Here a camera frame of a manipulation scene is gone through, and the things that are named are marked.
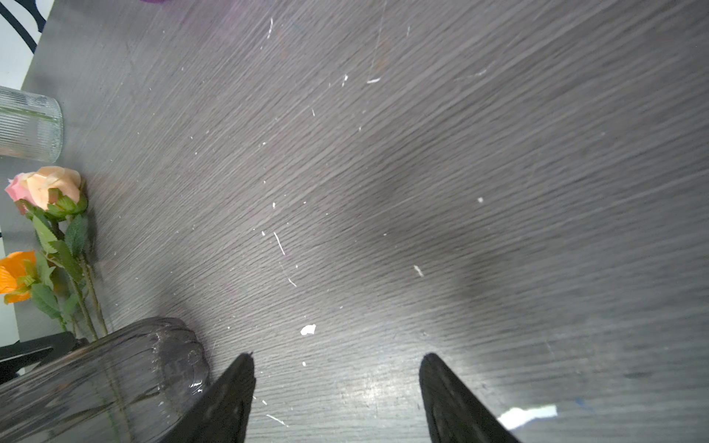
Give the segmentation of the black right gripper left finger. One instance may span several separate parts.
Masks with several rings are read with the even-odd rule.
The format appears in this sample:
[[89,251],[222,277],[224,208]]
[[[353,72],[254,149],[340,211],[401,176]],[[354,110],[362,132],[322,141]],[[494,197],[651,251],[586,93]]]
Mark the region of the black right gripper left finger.
[[240,354],[161,442],[245,442],[255,388],[253,356]]

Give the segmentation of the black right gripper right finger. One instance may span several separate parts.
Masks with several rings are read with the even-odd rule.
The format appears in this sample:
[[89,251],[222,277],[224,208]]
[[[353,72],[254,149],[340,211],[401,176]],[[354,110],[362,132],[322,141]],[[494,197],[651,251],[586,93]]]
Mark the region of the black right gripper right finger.
[[433,442],[519,443],[437,354],[424,356],[419,384]]

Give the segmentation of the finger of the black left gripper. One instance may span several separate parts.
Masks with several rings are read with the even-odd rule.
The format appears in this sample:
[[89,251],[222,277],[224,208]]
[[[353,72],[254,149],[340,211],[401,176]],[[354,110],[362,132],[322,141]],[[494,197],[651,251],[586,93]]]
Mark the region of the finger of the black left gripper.
[[20,374],[20,369],[29,365],[46,365],[88,344],[89,341],[85,338],[79,339],[71,332],[61,332],[3,346],[1,348],[1,381],[14,380]]

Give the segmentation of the smoky pink glass vase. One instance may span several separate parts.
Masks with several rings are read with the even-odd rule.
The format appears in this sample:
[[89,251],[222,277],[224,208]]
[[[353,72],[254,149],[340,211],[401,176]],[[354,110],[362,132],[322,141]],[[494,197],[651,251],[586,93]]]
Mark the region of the smoky pink glass vase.
[[210,385],[197,335],[142,319],[1,388],[4,442],[159,442]]

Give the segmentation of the small pink artificial rose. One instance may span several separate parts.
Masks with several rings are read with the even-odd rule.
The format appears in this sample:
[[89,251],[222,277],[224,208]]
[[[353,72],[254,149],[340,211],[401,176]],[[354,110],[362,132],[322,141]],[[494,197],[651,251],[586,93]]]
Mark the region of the small pink artificial rose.
[[[9,195],[9,197],[10,197],[10,198],[12,199],[12,201],[14,202],[14,204],[15,204],[15,206],[17,207],[17,209],[18,209],[18,211],[20,212],[20,214],[21,214],[22,216],[24,216],[24,217],[25,217],[25,210],[24,210],[23,208],[20,208],[20,206],[18,206],[18,201],[21,200],[21,199],[28,199],[28,198],[30,197],[30,194],[29,194],[27,188],[25,188],[25,186],[23,186],[22,184],[20,184],[20,181],[21,181],[22,179],[26,178],[28,174],[30,174],[30,173],[23,173],[23,174],[16,175],[14,178],[12,178],[12,179],[9,181],[9,184],[8,184],[8,186],[6,187],[6,193],[7,193],[7,195]],[[38,249],[37,251],[34,251],[34,252],[35,252],[37,255],[39,255],[39,253],[40,253],[40,245],[39,245],[39,249]],[[80,328],[79,328],[78,330],[74,330],[74,329],[72,329],[72,327],[68,326],[68,327],[67,327],[67,328],[68,328],[67,332],[72,332],[72,333],[74,333],[74,334],[76,334],[76,333],[78,333],[78,332],[81,332],[82,330],[84,330],[84,331],[86,332],[85,328],[83,328],[83,326],[84,326],[84,323],[83,323],[83,322],[80,322],[80,323],[79,323],[79,326],[80,326]]]

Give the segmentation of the peach artificial rose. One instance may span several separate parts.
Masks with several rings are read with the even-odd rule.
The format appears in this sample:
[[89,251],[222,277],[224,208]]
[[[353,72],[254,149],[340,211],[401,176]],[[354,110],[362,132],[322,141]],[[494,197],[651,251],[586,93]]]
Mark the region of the peach artificial rose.
[[85,180],[71,169],[48,166],[20,181],[30,197],[18,201],[40,245],[32,300],[48,317],[74,330],[83,322],[92,341],[108,334],[89,260],[89,203]]

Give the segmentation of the clear ribbed glass vase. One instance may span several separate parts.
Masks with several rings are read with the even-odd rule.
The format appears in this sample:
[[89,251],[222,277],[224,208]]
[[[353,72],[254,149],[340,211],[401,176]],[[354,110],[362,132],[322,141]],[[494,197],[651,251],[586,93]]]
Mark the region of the clear ribbed glass vase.
[[22,90],[1,88],[1,155],[45,164],[59,158],[64,119],[59,102]]

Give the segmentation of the orange artificial rose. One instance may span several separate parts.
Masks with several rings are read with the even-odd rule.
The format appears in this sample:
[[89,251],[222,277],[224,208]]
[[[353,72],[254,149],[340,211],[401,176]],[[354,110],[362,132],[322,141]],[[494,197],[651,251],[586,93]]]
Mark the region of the orange artificial rose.
[[54,291],[50,266],[43,254],[15,252],[1,259],[1,295],[6,305],[31,300],[66,332],[66,321]]

